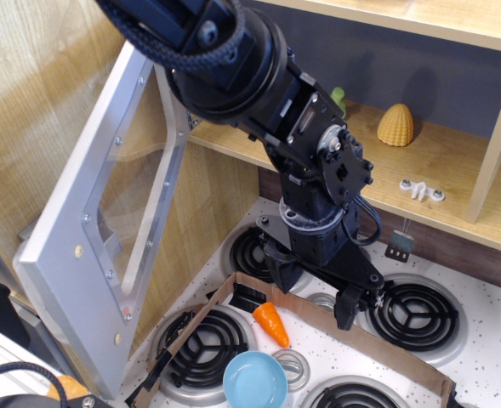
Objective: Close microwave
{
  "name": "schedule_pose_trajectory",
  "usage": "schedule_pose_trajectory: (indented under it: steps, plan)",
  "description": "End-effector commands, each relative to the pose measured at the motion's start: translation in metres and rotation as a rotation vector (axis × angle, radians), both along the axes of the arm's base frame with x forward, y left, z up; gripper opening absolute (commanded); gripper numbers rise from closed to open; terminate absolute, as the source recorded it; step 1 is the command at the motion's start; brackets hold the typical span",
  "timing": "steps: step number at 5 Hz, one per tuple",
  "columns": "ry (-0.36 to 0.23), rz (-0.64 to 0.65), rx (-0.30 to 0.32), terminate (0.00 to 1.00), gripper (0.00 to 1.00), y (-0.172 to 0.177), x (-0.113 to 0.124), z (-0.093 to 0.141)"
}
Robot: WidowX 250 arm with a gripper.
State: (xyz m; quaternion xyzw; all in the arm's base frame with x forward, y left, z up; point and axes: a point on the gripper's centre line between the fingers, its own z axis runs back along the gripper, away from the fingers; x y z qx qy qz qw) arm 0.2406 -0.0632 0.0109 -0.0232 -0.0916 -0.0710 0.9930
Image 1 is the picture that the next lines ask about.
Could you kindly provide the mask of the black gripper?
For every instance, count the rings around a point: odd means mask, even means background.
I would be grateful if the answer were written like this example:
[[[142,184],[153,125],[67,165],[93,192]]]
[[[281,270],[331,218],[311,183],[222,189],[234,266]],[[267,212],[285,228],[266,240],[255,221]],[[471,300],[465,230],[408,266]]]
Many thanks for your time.
[[[334,316],[337,327],[348,331],[356,316],[367,310],[365,293],[378,294],[384,286],[383,276],[362,252],[380,237],[380,217],[371,211],[377,229],[359,240],[361,218],[356,204],[318,221],[304,218],[284,203],[279,209],[278,216],[256,219],[264,233],[265,263],[272,280],[288,293],[308,272],[338,289]]]

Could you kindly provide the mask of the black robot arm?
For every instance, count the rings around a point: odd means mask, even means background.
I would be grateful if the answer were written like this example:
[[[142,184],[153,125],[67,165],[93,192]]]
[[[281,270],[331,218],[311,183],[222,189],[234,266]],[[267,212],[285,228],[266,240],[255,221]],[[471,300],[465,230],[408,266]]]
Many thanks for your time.
[[[383,276],[366,260],[360,216],[373,164],[341,108],[294,63],[280,28],[238,1],[102,1],[100,9],[161,65],[176,99],[208,122],[259,141],[281,179],[277,217],[257,221],[265,262],[284,292],[303,273],[337,291],[342,330],[377,304]]]

